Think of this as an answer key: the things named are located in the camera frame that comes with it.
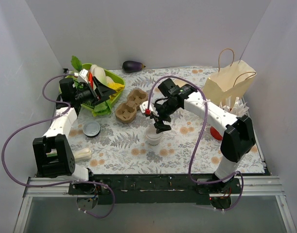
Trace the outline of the white plastic cup lid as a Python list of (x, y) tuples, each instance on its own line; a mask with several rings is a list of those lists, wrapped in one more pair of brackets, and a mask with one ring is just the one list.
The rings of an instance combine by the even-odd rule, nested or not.
[(154, 127), (153, 125), (149, 125), (149, 126), (146, 128), (144, 134), (145, 134), (145, 135), (153, 135), (153, 136), (155, 136), (155, 135), (157, 135), (157, 134), (160, 134), (160, 135), (163, 136), (163, 133), (156, 133), (156, 129), (155, 129), (155, 127)]

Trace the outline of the white paper coffee cup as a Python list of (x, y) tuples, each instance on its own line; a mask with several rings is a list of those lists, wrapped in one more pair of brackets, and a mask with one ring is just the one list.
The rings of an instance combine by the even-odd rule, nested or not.
[(145, 137), (146, 137), (147, 143), (152, 145), (152, 146), (158, 145), (161, 142), (161, 139), (162, 139), (162, 135), (160, 135), (160, 134), (157, 134), (155, 136), (146, 135)]

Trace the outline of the brown pulp cup carrier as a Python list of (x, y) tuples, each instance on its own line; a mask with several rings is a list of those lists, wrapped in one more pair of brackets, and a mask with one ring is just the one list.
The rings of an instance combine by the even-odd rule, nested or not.
[(147, 92), (141, 89), (132, 90), (128, 94), (126, 102), (121, 103), (115, 111), (117, 121), (123, 124), (131, 123), (136, 118), (140, 105), (147, 100)]

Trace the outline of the stack of white paper cups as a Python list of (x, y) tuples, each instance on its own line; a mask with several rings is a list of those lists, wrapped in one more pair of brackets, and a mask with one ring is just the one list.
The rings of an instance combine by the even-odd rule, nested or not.
[(173, 79), (173, 82), (178, 85), (179, 87), (182, 87), (184, 85), (187, 84), (187, 82), (183, 81), (183, 80), (180, 80), (180, 79)]

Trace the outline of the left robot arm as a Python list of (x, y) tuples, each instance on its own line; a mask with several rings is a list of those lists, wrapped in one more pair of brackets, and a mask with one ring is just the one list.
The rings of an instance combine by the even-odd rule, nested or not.
[(85, 194), (91, 194), (96, 189), (96, 182), (89, 178), (89, 169), (78, 166), (68, 142), (68, 136), (73, 123), (81, 110), (81, 104), (90, 101), (100, 104), (110, 99), (116, 91), (95, 77), (94, 87), (86, 82), (75, 85), (74, 79), (63, 78), (59, 81), (61, 94), (55, 100), (55, 117), (49, 129), (42, 137), (33, 141), (34, 155), (38, 173), (41, 177), (61, 177), (69, 181), (77, 181), (79, 188)]

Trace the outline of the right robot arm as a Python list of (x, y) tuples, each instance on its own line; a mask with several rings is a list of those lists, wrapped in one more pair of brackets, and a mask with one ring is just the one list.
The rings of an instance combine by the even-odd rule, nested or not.
[(237, 116), (226, 112), (207, 99), (204, 92), (190, 81), (180, 87), (174, 83), (174, 79), (172, 75), (164, 76), (153, 84), (153, 88), (158, 88), (164, 96), (164, 103), (148, 103), (144, 113), (154, 120), (156, 134), (171, 130), (168, 124), (171, 114), (179, 108), (200, 117), (204, 126), (212, 126), (222, 136), (222, 160), (210, 180), (201, 182), (192, 179), (192, 182), (206, 185), (218, 193), (226, 192), (230, 181), (239, 174), (239, 163), (256, 144), (252, 120), (247, 115)]

